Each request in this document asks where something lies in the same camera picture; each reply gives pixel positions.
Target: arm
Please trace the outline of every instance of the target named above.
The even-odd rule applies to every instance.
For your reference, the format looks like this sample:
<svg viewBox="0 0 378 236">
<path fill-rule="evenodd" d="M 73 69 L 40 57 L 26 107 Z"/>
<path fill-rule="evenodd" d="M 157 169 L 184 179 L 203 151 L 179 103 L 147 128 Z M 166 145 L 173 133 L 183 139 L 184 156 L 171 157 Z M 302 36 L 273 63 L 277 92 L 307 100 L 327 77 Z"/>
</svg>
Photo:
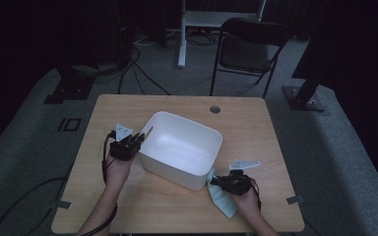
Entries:
<svg viewBox="0 0 378 236">
<path fill-rule="evenodd" d="M 106 163 L 109 164 L 113 161 L 106 170 L 106 186 L 102 195 L 99 197 L 94 209 L 89 215 L 88 219 L 82 225 L 78 232 L 78 235 L 83 235 L 96 229 L 102 225 L 112 214 L 116 206 L 119 194 L 124 187 L 125 181 L 127 181 L 130 173 L 130 166 L 135 156 L 129 161 L 122 161 L 114 159 L 109 156 L 106 159 Z M 106 226 L 103 230 L 96 233 L 96 235 L 108 235 L 109 226 Z"/>
<path fill-rule="evenodd" d="M 279 235 L 275 229 L 266 221 L 257 206 L 257 197 L 253 188 L 242 196 L 230 194 L 238 206 L 238 211 L 243 218 L 253 227 L 260 236 Z"/>
</svg>

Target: table leg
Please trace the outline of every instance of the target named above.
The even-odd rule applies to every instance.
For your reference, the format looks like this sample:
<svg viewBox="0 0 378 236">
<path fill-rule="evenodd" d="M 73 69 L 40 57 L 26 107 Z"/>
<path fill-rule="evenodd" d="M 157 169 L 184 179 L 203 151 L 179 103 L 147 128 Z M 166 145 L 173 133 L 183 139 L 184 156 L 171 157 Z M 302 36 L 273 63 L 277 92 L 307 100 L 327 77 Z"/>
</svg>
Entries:
<svg viewBox="0 0 378 236">
<path fill-rule="evenodd" d="M 181 15 L 181 35 L 180 35 L 180 50 L 178 68 L 185 67 L 186 60 L 186 0 L 182 0 L 182 15 Z"/>
</svg>

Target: light blue cloth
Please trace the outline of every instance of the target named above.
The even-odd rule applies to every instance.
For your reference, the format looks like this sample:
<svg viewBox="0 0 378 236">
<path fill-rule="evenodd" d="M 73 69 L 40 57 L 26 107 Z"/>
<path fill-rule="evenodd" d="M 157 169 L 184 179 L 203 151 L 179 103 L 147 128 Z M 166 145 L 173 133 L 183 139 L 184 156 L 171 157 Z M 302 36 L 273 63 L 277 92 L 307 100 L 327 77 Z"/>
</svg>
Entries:
<svg viewBox="0 0 378 236">
<path fill-rule="evenodd" d="M 232 200 L 232 198 L 225 193 L 220 186 L 212 185 L 211 180 L 215 175 L 216 170 L 212 168 L 208 173 L 207 182 L 208 189 L 210 190 L 211 198 L 213 199 L 214 204 L 225 214 L 226 217 L 232 218 L 237 212 L 237 205 Z"/>
</svg>

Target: table hole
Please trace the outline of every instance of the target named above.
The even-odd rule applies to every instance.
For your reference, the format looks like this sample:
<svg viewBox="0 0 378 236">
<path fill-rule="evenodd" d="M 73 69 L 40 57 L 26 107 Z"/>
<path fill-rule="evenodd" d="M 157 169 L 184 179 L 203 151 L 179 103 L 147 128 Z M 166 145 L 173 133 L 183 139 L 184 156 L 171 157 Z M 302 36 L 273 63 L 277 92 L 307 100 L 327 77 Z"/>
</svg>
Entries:
<svg viewBox="0 0 378 236">
<path fill-rule="evenodd" d="M 221 112 L 221 108 L 219 106 L 216 106 L 216 105 L 212 105 L 210 107 L 210 111 L 214 114 L 218 114 Z"/>
</svg>

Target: black folding chair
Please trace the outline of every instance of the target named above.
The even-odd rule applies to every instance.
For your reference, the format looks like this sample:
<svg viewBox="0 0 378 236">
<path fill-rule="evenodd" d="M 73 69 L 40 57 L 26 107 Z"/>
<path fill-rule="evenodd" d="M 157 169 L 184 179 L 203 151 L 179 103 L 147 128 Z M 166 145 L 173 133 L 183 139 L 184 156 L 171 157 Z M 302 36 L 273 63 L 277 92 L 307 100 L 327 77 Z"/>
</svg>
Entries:
<svg viewBox="0 0 378 236">
<path fill-rule="evenodd" d="M 255 85 L 259 84 L 263 76 L 270 71 L 262 96 L 265 98 L 279 54 L 288 40 L 288 29 L 281 24 L 241 18 L 225 21 L 220 27 L 210 96 L 213 95 L 217 71 L 258 76 L 259 79 Z M 274 48 L 273 53 L 269 50 L 270 46 Z"/>
</svg>

